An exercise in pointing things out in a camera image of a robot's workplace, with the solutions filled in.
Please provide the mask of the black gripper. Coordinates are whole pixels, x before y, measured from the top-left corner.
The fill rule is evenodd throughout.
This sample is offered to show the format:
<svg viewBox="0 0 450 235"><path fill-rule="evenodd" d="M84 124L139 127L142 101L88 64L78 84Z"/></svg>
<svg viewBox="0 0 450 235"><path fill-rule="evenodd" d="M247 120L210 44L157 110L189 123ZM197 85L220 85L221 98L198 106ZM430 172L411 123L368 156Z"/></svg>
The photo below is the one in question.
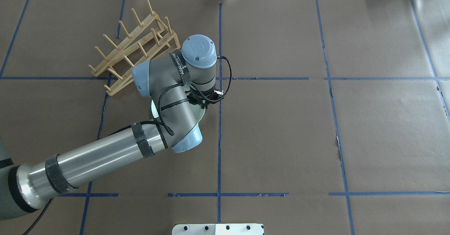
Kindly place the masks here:
<svg viewBox="0 0 450 235"><path fill-rule="evenodd" d="M202 93L195 89L190 89L187 95L188 102L192 105L200 105L203 109L207 109L209 104L215 104L220 99L220 94L217 90L213 90L211 93Z"/></svg>

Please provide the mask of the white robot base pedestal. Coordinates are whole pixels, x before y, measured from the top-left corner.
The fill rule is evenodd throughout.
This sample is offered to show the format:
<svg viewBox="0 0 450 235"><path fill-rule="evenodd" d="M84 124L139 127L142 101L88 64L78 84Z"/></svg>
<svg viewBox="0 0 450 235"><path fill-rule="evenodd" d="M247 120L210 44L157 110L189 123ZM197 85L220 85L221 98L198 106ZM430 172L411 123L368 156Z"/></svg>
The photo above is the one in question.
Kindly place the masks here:
<svg viewBox="0 0 450 235"><path fill-rule="evenodd" d="M177 224L172 235L264 235L258 223Z"/></svg>

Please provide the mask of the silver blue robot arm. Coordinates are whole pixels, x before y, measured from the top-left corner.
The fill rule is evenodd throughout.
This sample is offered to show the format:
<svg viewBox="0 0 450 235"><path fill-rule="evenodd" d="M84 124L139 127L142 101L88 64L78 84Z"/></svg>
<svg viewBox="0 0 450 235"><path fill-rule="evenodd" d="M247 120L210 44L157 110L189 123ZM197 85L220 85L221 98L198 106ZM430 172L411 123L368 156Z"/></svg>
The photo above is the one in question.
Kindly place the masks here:
<svg viewBox="0 0 450 235"><path fill-rule="evenodd" d="M135 65L132 78L143 97L151 97L158 116L36 165L1 161L1 220L32 214L50 199L157 152L182 153L203 137L191 104L223 98L215 88L218 55L207 36L189 36L180 50Z"/></svg>

